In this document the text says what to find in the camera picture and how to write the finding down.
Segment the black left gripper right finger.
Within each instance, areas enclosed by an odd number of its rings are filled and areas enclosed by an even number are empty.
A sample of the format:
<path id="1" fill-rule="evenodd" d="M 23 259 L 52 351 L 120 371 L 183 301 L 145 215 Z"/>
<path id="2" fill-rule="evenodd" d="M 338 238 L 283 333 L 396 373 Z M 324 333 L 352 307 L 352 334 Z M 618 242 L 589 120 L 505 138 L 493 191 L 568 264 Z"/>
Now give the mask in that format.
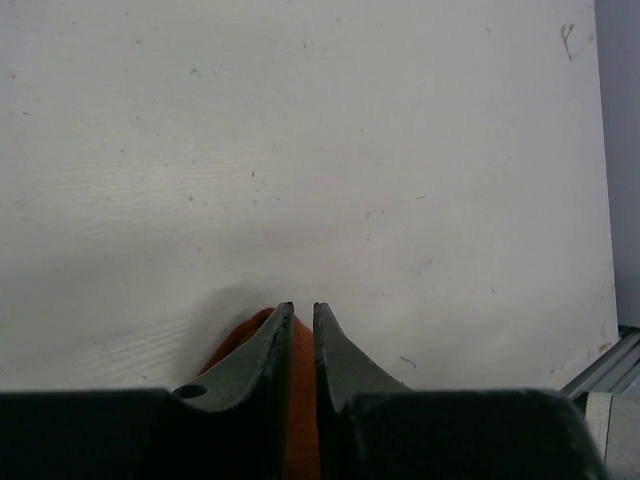
<path id="1" fill-rule="evenodd" d="M 605 479 L 581 412 L 550 390 L 412 390 L 313 312 L 325 479 Z"/>

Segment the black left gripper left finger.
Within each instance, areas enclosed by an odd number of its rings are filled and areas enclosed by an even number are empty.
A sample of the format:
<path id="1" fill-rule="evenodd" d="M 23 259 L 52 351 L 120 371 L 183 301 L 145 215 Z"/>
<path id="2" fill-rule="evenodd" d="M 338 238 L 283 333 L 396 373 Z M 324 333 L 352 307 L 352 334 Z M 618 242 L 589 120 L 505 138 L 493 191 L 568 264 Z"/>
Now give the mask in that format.
<path id="1" fill-rule="evenodd" d="M 278 305 L 189 383 L 1 395 L 4 479 L 279 479 L 294 333 Z"/>

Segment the brown rust towel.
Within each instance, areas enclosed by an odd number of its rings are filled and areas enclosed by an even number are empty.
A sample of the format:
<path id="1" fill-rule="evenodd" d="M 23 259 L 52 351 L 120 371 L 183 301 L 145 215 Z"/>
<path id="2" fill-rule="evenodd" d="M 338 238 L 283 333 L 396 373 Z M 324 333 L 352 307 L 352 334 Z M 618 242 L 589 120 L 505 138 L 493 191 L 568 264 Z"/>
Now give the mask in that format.
<path id="1" fill-rule="evenodd" d="M 262 309 L 237 325 L 199 375 L 250 340 L 273 311 L 274 307 Z M 314 340 L 312 331 L 298 318 L 295 318 L 293 339 L 284 478 L 320 479 Z"/>

